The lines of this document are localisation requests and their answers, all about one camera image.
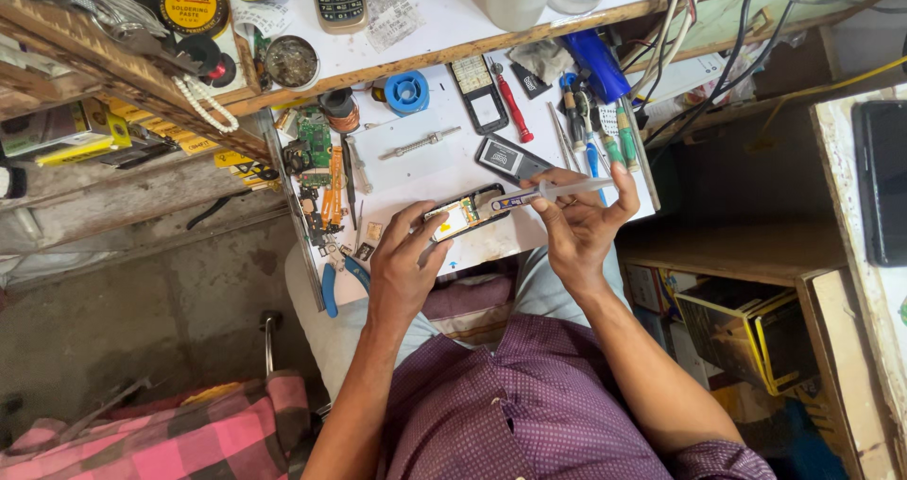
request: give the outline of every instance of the purple shirt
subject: purple shirt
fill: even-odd
[[[614,394],[587,327],[513,315],[494,356],[437,335],[394,370],[387,478],[775,478],[726,441],[662,462]]]

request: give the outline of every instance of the phone screen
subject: phone screen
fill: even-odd
[[[861,177],[875,193],[864,195],[873,205],[872,227],[881,247],[885,263],[907,263],[907,102],[865,103],[863,115],[863,145],[857,149]]]

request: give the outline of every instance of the green circuit board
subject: green circuit board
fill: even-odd
[[[305,170],[299,174],[299,183],[306,188],[330,185],[331,128],[325,115],[318,108],[305,108],[299,115],[297,131],[307,161]]]

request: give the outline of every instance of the hand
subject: hand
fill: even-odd
[[[609,289],[601,272],[605,256],[620,226],[640,209],[636,182],[627,169],[613,162],[611,176],[618,200],[610,207],[601,203],[597,192],[561,196],[557,202],[537,198],[531,204],[548,229],[551,269],[574,299]],[[554,168],[522,180],[521,186],[528,188],[541,180],[564,185],[585,178],[582,173]]]
[[[432,207],[435,207],[433,200],[423,200],[394,214],[372,254],[372,285],[368,295],[368,323],[372,326],[402,336],[434,287],[453,242],[436,244],[425,263],[419,264],[429,239],[449,216],[442,212],[423,223],[422,217]]]

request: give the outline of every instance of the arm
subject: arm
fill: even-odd
[[[304,479],[375,477],[394,361],[451,246],[436,245],[419,264],[428,239],[448,217],[445,212],[423,225],[422,216],[434,206],[432,200],[417,202],[395,214],[372,255],[366,325]]]
[[[742,443],[721,405],[659,347],[605,281],[602,264],[617,230],[640,209],[633,177],[617,162],[611,163],[611,174],[619,191],[611,207],[604,207],[596,193],[532,203],[548,229],[551,268],[586,314],[620,392],[658,453],[673,454],[711,439]],[[551,169],[531,182],[582,177]]]

